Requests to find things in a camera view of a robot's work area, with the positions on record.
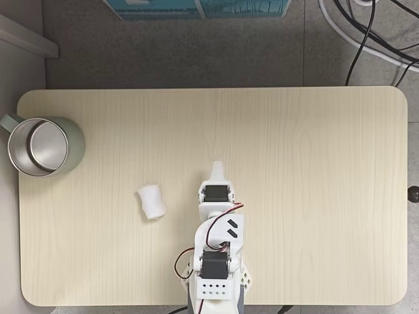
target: black cable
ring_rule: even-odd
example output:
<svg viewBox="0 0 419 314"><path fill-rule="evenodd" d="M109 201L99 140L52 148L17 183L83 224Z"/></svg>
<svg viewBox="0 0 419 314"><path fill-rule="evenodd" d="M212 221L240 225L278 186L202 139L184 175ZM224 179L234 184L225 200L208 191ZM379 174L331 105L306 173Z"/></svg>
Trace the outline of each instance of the black cable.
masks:
<svg viewBox="0 0 419 314"><path fill-rule="evenodd" d="M346 4L348 5L349 14L351 14L351 18L355 20L354 12L352 10L351 0L346 0Z"/></svg>
<svg viewBox="0 0 419 314"><path fill-rule="evenodd" d="M406 67L405 71L404 71L404 72L403 72L403 74L401 75L401 78L399 79L399 82L397 82L397 84L395 85L395 87L399 87L399 85L401 84L401 81L405 78L405 76L406 76L406 74L407 74L407 71L409 70L409 67L411 67L411 66L412 66L412 65L414 65L415 63L419 63L419 61L412 62L412 63L410 63L410 64Z"/></svg>
<svg viewBox="0 0 419 314"><path fill-rule="evenodd" d="M185 311L185 310L187 310L187 309L188 309L188 307L187 307L187 306L180 307L179 309L175 309L175 310L171 311L171 312L170 312L170 313L168 313L168 314L176 314L176 313L179 313L179 312Z"/></svg>
<svg viewBox="0 0 419 314"><path fill-rule="evenodd" d="M417 43L417 44L413 44L412 46L408 46L408 47L405 47L405 48L399 49L399 51L403 51L403 50L411 49L411 48L414 48L414 47L417 47L417 46L419 46L419 43Z"/></svg>
<svg viewBox="0 0 419 314"><path fill-rule="evenodd" d="M359 23L357 20L356 20L356 18L355 18L355 16L354 16L354 12L353 12L353 10L352 10L352 5L351 5L351 2L350 2L351 0L346 0L346 3L347 3L347 5L348 5L348 9L349 9L349 14L350 14L350 16L351 16L351 19L358 25L358 26L360 26L360 27L362 27L363 29L367 29L367 26L365 26L365 25L363 25L363 24L361 24L361 23ZM370 33L371 34L373 34L375 37L377 37L377 39L379 39L379 40L381 40L383 43L387 43L387 41L385 40L385 39L383 39L380 35L378 35L377 33L375 33L373 30L370 30ZM411 48L414 48L414 47L417 47L417 46L419 46L419 43L417 43L417 44L413 44L413 45L411 45L411 46L408 46L408 47L404 47L404 48L395 48L396 50L398 50L398 51L404 51L404 50L408 50L408 49L411 49Z"/></svg>
<svg viewBox="0 0 419 314"><path fill-rule="evenodd" d="M365 43L367 42L369 32L370 32L370 30L373 26L373 21L374 21L374 16L375 16L375 5L376 5L375 0L373 0L373 8L371 9L371 17L369 18L367 32L365 33L364 39L362 40L362 43L361 43L361 46L359 46L358 52L356 53L355 58L354 58L354 60L351 64L351 67L349 68L348 76L346 77L345 86L349 85L349 80L351 79L352 71L354 70L356 61L358 61L358 58L362 53L362 50L365 46Z"/></svg>
<svg viewBox="0 0 419 314"><path fill-rule="evenodd" d="M345 17L345 19L347 19L347 21L349 23L351 23L356 29L358 29L360 32L362 32L364 35L366 34L366 30L364 29L363 26L358 25L358 23L354 20L351 19L351 17L348 15L348 13L345 11L345 9L342 7L342 5L340 4L339 0L333 0L333 2L335 3L335 5L337 6L338 10L342 13L342 15ZM380 37L376 36L374 33L369 33L369 37L375 41L376 43L378 43L379 45L383 46L385 49L393 52L394 54L398 55L399 57L409 60L410 62L413 61L418 61L418 58L414 58L408 54L405 54L403 52L400 52L397 48L393 47L392 45L390 45L389 43L387 43L384 39L381 39Z"/></svg>
<svg viewBox="0 0 419 314"><path fill-rule="evenodd" d="M398 2L397 0L390 0L392 3L394 3L395 5L401 7L403 10L405 10L406 12L410 13L411 15L413 15L415 18L419 18L419 14L414 12L412 9L409 9L408 7L406 7L404 4Z"/></svg>
<svg viewBox="0 0 419 314"><path fill-rule="evenodd" d="M286 312L288 312L290 309L293 308L293 305L284 305L283 307L281 307L281 309L278 311L278 314L284 314Z"/></svg>

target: mug handle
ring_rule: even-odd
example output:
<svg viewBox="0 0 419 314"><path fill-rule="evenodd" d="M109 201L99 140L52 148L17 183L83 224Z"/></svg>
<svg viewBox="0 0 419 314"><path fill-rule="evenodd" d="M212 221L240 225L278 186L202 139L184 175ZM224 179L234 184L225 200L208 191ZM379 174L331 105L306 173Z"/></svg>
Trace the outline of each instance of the mug handle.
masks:
<svg viewBox="0 0 419 314"><path fill-rule="evenodd" d="M12 133L15 127L18 126L19 123L23 122L24 120L25 119L19 117L17 114L10 113L10 114L6 114L0 120L0 126L5 128L9 133Z"/></svg>

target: wall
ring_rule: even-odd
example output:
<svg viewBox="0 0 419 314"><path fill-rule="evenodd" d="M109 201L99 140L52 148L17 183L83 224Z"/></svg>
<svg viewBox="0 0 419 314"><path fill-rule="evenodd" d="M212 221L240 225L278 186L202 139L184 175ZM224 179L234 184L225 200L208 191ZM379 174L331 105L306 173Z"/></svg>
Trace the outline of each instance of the wall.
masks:
<svg viewBox="0 0 419 314"><path fill-rule="evenodd" d="M42 35L41 0L0 0L0 14ZM44 88L44 58L0 40L0 117L16 112L27 91ZM18 182L7 139L0 130L0 313L50 313L28 304L20 292Z"/></svg>
<svg viewBox="0 0 419 314"><path fill-rule="evenodd" d="M43 34L41 0L0 0L0 14Z"/></svg>

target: white cloth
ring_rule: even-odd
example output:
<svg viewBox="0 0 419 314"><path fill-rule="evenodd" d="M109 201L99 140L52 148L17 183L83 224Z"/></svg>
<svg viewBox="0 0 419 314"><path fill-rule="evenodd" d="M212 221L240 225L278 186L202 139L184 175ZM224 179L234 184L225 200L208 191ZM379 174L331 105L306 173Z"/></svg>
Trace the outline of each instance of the white cloth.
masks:
<svg viewBox="0 0 419 314"><path fill-rule="evenodd" d="M137 193L143 203L143 211L147 219L157 219L166 214L166 206L163 204L157 184L143 186Z"/></svg>

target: mug rim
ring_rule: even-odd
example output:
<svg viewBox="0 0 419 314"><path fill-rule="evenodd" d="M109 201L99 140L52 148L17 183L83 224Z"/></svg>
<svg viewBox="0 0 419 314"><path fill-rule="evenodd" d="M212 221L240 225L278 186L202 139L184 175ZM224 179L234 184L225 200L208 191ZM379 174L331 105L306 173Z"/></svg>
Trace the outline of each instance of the mug rim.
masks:
<svg viewBox="0 0 419 314"><path fill-rule="evenodd" d="M64 159L63 159L63 162L60 164L60 166L57 168L57 169L55 169L53 172L50 172L50 173L47 173L46 175L32 175L32 174L30 174L30 173L27 173L27 172L25 172L24 170L22 170L22 169L20 169L17 165L16 165L16 163L14 162L14 160L13 160L13 157L12 157L12 154L10 153L10 142L11 142L11 140L12 140L12 136L14 135L14 133L15 133L15 131L21 126L21 125L23 125L23 124L25 124L26 122L30 122L30 121L45 121L45 122L50 122L51 124L53 124L56 128L58 128L59 129L59 131L61 132L61 134L64 136L64 139L65 139L65 148L66 148L66 150L65 150L65 156L64 156ZM7 153L8 153L8 155L9 155L9 160L12 162L12 164L13 164L13 166L20 172L20 173L23 173L24 175L28 175L28 176L30 176L30 177L34 177L34 178L45 178L45 177L50 177L50 176L52 176L52 175L54 175L54 174L56 174L57 173L57 171L59 171L62 167L63 167L63 165L65 164L65 162L67 161L67 157L68 157L68 148L69 148L69 143L68 143L68 138L67 138L67 135L65 134L65 132L63 131L63 129L57 124L57 123L55 123L54 121L52 121L52 120L50 120L49 118L42 118L42 117L39 117L39 118L28 118L28 119L25 119L24 121L22 121L21 123L19 123L14 129L13 129L13 131L11 131L11 133L10 133L10 135L9 135L9 140L7 141Z"/></svg>

